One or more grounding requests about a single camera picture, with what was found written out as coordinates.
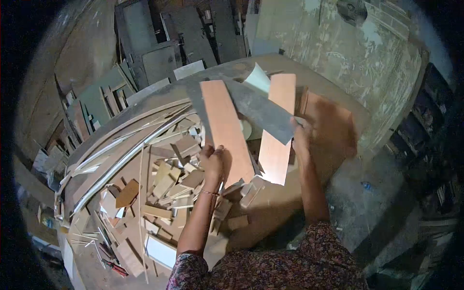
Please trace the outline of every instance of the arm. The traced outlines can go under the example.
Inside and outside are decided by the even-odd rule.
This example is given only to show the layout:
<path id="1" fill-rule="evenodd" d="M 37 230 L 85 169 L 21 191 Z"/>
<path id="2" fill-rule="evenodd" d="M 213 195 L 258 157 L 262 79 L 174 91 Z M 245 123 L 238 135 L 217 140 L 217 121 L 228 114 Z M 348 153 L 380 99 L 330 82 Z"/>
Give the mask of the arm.
<path id="1" fill-rule="evenodd" d="M 300 125 L 294 118 L 291 120 L 295 128 L 293 149 L 298 160 L 298 170 L 301 183 L 301 197 L 306 222 L 317 223 L 318 221 L 329 221 L 329 208 L 325 194 L 322 191 L 321 182 L 317 177 L 311 153 L 309 151 L 311 128 L 306 122 Z"/>
<path id="2" fill-rule="evenodd" d="M 216 195 L 210 193 L 217 193 L 222 181 L 223 150 L 222 145 L 217 150 L 206 145 L 199 155 L 201 165 L 205 170 L 205 185 L 198 196 L 187 224 L 182 230 L 182 234 L 180 234 L 176 256 L 185 252 L 203 256 L 209 225 L 216 205 Z"/>

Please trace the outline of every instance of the person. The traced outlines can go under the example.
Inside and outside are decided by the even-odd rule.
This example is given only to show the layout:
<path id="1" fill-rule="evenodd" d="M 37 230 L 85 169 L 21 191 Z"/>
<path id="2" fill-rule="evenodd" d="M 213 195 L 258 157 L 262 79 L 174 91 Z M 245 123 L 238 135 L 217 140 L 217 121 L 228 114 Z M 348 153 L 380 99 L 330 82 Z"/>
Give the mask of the person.
<path id="1" fill-rule="evenodd" d="M 168 290 L 177 289 L 368 289 L 362 271 L 330 227 L 322 186 L 309 151 L 311 127 L 291 119 L 295 129 L 301 197 L 308 227 L 294 251 L 233 251 L 213 268 L 203 259 L 209 225 L 222 181 L 223 146 L 205 146 L 200 162 L 204 190 L 198 196 L 177 245 Z"/>

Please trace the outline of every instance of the pliers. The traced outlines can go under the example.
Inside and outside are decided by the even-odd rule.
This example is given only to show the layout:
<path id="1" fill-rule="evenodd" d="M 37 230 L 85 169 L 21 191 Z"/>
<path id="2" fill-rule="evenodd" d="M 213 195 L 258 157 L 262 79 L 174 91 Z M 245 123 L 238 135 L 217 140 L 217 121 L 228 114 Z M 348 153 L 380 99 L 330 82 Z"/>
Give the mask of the pliers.
<path id="1" fill-rule="evenodd" d="M 115 263 L 110 262 L 108 260 L 105 260 L 103 258 L 102 258 L 102 262 L 105 263 L 107 266 L 109 266 L 114 271 L 116 271 L 119 275 L 121 275 L 123 277 L 129 276 L 129 273 L 127 273 L 127 271 L 123 267 L 120 267 L 120 266 L 116 265 Z"/>

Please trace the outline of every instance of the sleeve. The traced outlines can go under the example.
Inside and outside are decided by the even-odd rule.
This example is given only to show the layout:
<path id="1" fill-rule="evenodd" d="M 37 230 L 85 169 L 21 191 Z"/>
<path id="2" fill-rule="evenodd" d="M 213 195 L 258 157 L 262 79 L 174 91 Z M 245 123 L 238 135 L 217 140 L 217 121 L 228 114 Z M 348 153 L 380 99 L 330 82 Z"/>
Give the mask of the sleeve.
<path id="1" fill-rule="evenodd" d="M 168 280 L 167 290 L 194 288 L 201 278 L 208 273 L 208 264 L 200 256 L 183 253 L 174 264 Z"/>
<path id="2" fill-rule="evenodd" d="M 345 267 L 356 266 L 353 256 L 342 245 L 328 222 L 309 225 L 297 251 L 316 261 Z"/>

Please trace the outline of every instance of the hand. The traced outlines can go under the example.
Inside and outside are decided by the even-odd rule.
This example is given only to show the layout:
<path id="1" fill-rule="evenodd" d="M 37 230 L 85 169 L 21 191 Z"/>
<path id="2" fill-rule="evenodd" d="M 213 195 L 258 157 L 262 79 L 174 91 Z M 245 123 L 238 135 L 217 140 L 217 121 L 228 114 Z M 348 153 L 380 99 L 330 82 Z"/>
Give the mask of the hand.
<path id="1" fill-rule="evenodd" d="M 306 120 L 302 120 L 302 124 L 299 124 L 294 117 L 290 118 L 290 123 L 295 130 L 293 136 L 292 147 L 296 153 L 299 162 L 304 162 L 311 158 L 309 151 L 309 145 L 311 143 L 312 127 Z"/>
<path id="2" fill-rule="evenodd" d="M 216 150 L 214 147 L 207 144 L 201 150 L 198 159 L 201 166 L 205 170 L 205 186 L 206 191 L 215 192 L 218 190 L 219 183 L 222 181 L 224 173 L 224 163 L 222 161 L 222 154 L 224 146 L 219 145 Z"/>

